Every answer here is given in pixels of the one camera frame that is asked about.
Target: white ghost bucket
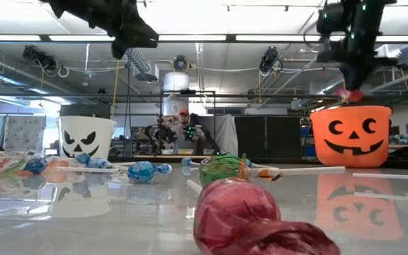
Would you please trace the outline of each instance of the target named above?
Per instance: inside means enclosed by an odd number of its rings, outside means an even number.
[[[107,159],[116,122],[94,117],[59,117],[61,157],[87,153],[92,158]]]

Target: person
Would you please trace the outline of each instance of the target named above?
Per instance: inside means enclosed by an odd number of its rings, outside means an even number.
[[[177,140],[175,141],[174,144],[174,153],[177,154],[178,149],[193,149],[194,153],[196,141],[199,139],[205,140],[204,132],[201,130],[197,130],[192,141],[186,140],[184,128],[187,127],[188,122],[190,121],[190,115],[188,113],[188,110],[182,109],[178,114],[178,120],[179,123],[171,127],[171,130],[174,131],[177,136]]]

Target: table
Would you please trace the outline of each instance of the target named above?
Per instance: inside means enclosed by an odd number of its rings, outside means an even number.
[[[123,176],[76,173],[68,173],[65,182],[43,186],[39,176],[19,181],[22,188],[0,182],[0,255],[199,255],[191,231],[198,196],[186,187],[188,179],[199,182],[198,172],[184,176],[180,164],[172,166],[168,176],[155,176],[152,185],[131,184]],[[342,254],[408,254],[408,201],[353,193],[408,194],[408,180],[352,176],[379,171],[408,174],[405,169],[354,169],[333,179],[309,175],[285,176],[274,183],[252,181],[272,193],[284,220],[318,221]],[[38,191],[29,188],[36,186]],[[332,193],[335,200],[328,202]]]

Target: fluorescent light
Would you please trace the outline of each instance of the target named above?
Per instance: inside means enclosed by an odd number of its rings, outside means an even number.
[[[376,39],[377,43],[408,42],[408,35],[381,35]]]
[[[52,41],[63,42],[110,42],[114,40],[107,35],[50,35]]]
[[[0,35],[0,41],[41,41],[39,35]]]
[[[224,41],[226,35],[160,35],[159,41]]]
[[[306,41],[309,43],[318,42],[319,35],[306,35]],[[237,35],[238,41],[267,41],[267,42],[304,42],[303,35]]]

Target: orange pumpkin bucket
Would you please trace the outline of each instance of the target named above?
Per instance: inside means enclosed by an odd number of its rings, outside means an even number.
[[[311,114],[317,158],[328,166],[378,167],[388,158],[391,110],[348,106]]]

